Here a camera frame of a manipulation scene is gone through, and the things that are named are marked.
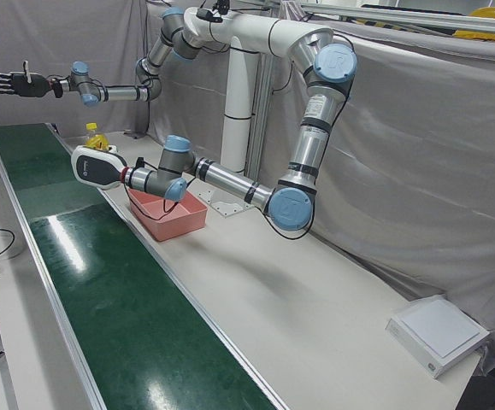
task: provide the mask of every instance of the white box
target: white box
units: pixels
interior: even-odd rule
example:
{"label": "white box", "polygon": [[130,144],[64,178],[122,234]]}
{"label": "white box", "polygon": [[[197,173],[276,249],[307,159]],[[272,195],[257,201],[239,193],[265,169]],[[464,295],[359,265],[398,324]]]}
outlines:
{"label": "white box", "polygon": [[393,315],[386,329],[433,378],[476,350],[489,334],[443,296],[410,303]]}

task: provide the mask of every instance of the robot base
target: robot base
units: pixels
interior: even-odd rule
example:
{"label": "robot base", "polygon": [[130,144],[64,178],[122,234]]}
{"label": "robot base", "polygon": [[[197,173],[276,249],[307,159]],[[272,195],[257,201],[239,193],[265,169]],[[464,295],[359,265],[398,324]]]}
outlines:
{"label": "robot base", "polygon": [[241,214],[247,209],[253,208],[253,205],[239,200],[236,196],[224,190],[205,190],[198,195],[200,199],[207,202],[216,212],[225,218]]}

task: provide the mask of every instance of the white pole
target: white pole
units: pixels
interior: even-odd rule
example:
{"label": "white pole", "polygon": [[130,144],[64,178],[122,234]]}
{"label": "white pole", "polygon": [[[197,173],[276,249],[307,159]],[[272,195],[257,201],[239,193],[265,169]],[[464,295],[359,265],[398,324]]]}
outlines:
{"label": "white pole", "polygon": [[245,169],[259,55],[256,51],[246,50],[237,37],[232,37],[221,164],[237,173]]}

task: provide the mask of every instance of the yellow hard hat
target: yellow hard hat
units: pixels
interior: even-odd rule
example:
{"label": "yellow hard hat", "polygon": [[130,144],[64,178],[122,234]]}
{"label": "yellow hard hat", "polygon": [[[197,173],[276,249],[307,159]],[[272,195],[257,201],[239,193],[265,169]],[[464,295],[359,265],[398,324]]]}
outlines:
{"label": "yellow hard hat", "polygon": [[[495,7],[481,7],[469,14],[470,17],[484,17],[487,19],[495,19]],[[467,32],[457,30],[454,37],[468,38],[471,40],[492,40],[495,41],[495,34],[491,32]]]}

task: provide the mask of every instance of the robotic arm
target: robotic arm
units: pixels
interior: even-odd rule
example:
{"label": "robotic arm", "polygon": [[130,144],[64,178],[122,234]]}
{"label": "robotic arm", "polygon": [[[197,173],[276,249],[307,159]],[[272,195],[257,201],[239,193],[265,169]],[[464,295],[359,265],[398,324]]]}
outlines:
{"label": "robotic arm", "polygon": [[107,101],[152,101],[162,92],[159,70],[173,47],[183,45],[183,12],[178,8],[166,10],[159,39],[147,56],[137,62],[135,73],[139,85],[104,85],[90,77],[89,67],[76,61],[66,78],[46,78],[39,73],[31,73],[28,61],[23,62],[22,72],[0,73],[0,94],[20,97],[43,97],[53,91],[56,98],[63,93],[77,91],[82,103],[93,107]]}
{"label": "robotic arm", "polygon": [[218,41],[232,44],[240,53],[266,53],[292,60],[303,75],[309,101],[300,133],[286,173],[274,189],[263,186],[190,151],[185,138],[168,138],[157,170],[128,167],[118,155],[78,147],[72,156],[76,178],[98,188],[121,184],[169,200],[180,201],[186,192],[183,172],[242,198],[260,208],[285,231],[306,227],[313,218],[315,180],[334,122],[350,94],[357,69],[356,56],[349,47],[333,44],[333,31],[315,24],[234,13],[224,15],[207,9],[190,8],[184,14],[171,8],[163,14],[159,39],[148,55],[138,61],[140,85],[104,86],[89,76],[83,62],[76,62],[66,79],[47,80],[40,74],[0,73],[0,94],[41,97],[53,90],[56,97],[77,91],[85,105],[100,101],[150,101],[161,92],[159,69],[170,52],[194,59],[202,46]]}

